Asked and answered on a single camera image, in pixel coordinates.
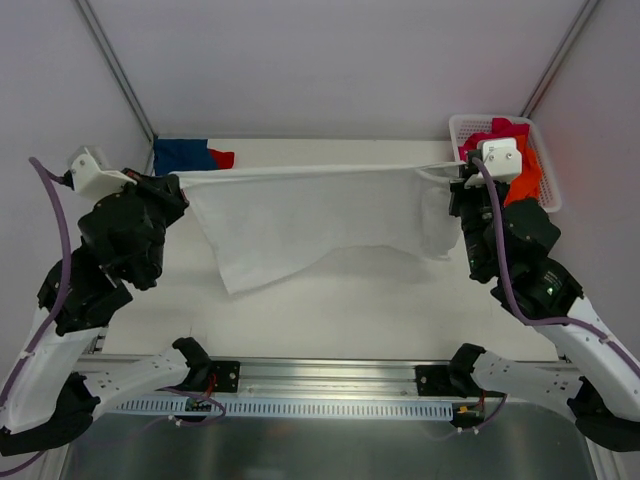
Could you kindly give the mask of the white t shirt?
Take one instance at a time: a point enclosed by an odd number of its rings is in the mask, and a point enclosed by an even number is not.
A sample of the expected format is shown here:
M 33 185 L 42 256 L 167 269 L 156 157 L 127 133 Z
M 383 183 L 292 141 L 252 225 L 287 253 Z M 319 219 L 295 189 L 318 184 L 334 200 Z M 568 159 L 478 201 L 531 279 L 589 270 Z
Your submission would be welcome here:
M 445 259 L 461 228 L 449 213 L 451 168 L 330 165 L 188 171 L 180 187 L 226 290 L 289 277 L 336 249 L 390 247 Z

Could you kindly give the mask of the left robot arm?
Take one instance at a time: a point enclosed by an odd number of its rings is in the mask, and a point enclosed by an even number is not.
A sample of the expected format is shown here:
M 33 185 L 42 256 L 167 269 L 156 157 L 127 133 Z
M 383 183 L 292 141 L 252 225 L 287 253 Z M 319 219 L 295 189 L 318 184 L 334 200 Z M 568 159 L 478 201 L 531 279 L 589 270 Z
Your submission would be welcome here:
M 177 175 L 123 170 L 124 181 L 98 194 L 79 218 L 80 245 L 63 257 L 37 294 L 34 328 L 1 390 L 1 453 L 64 446 L 115 406 L 149 391 L 205 387 L 211 361 L 192 337 L 111 372 L 75 371 L 85 348 L 129 304 L 131 288 L 156 287 L 167 229 L 189 202 Z

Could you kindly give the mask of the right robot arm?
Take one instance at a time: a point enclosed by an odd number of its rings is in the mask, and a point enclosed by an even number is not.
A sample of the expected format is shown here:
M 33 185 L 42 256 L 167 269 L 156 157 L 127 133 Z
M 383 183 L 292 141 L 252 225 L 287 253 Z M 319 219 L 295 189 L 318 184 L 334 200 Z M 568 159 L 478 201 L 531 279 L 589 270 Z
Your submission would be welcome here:
M 534 198 L 505 205 L 503 182 L 450 185 L 471 279 L 501 307 L 551 341 L 576 373 L 553 373 L 463 344 L 447 367 L 449 387 L 469 396 L 499 392 L 553 411 L 611 451 L 639 449 L 639 362 L 615 339 L 582 286 L 549 255 L 561 231 Z

